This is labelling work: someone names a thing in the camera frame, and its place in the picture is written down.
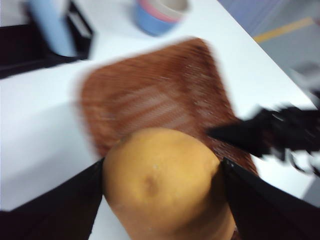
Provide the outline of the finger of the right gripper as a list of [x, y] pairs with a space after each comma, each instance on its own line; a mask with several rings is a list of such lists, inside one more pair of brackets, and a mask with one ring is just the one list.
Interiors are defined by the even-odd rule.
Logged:
[[250, 119], [210, 127], [206, 134], [258, 158], [272, 154], [272, 120]]

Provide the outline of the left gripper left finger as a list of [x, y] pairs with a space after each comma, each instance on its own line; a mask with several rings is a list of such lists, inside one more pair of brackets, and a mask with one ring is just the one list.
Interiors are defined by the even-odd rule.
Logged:
[[87, 240], [102, 200], [99, 160], [35, 199], [0, 212], [2, 240]]

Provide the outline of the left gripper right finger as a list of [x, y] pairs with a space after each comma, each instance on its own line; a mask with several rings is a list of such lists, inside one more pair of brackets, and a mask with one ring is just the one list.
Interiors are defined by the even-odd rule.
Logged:
[[226, 198], [243, 240], [318, 240], [320, 209], [284, 192], [228, 158], [221, 162]]

